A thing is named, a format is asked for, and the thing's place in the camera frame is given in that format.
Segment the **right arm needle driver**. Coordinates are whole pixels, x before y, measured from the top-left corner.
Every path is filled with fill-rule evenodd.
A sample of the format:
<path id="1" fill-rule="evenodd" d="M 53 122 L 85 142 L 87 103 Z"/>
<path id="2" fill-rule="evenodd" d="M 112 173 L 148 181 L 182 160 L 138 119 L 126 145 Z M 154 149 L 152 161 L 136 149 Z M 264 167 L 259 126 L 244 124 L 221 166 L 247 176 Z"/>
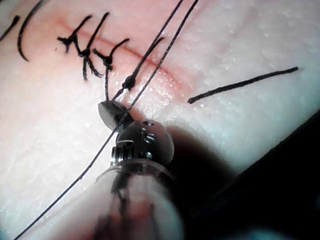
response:
<path id="1" fill-rule="evenodd" d="M 111 151 L 111 166 L 142 159 L 167 167 L 174 152 L 173 138 L 162 124 L 147 119 L 136 120 L 118 133 Z"/>

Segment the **right arm needle driver jaw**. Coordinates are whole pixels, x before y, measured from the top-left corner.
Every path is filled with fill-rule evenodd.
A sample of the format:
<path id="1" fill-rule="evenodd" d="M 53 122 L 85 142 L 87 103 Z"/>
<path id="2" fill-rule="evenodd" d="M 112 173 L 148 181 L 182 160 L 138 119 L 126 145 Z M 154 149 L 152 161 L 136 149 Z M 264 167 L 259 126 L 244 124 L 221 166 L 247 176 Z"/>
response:
<path id="1" fill-rule="evenodd" d="M 128 125 L 130 125 L 134 121 L 134 119 L 124 105 L 116 104 L 115 106 L 118 110 L 118 113 L 114 117 L 117 131 L 122 132 Z"/>
<path id="2" fill-rule="evenodd" d="M 98 113 L 106 126 L 116 126 L 123 117 L 123 109 L 115 101 L 102 101 Z"/>

